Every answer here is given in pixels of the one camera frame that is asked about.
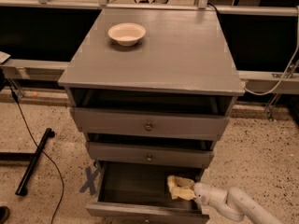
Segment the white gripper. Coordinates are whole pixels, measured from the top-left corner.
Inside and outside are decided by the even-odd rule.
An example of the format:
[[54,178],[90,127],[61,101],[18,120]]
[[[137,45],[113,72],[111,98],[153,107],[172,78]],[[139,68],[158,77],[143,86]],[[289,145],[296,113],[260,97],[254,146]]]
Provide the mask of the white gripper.
[[173,199],[193,200],[198,205],[217,207],[219,204],[219,190],[206,183],[195,182],[189,178],[176,176],[177,187],[171,189]]

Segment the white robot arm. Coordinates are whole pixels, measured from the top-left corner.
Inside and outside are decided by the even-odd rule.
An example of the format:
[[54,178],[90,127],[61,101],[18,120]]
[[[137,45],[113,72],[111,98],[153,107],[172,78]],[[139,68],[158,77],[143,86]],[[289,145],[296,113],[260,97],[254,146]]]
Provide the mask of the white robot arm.
[[283,224],[242,189],[219,189],[175,175],[167,178],[167,185],[172,199],[180,198],[195,201],[200,206],[211,206],[232,221],[240,222],[247,217],[253,224]]

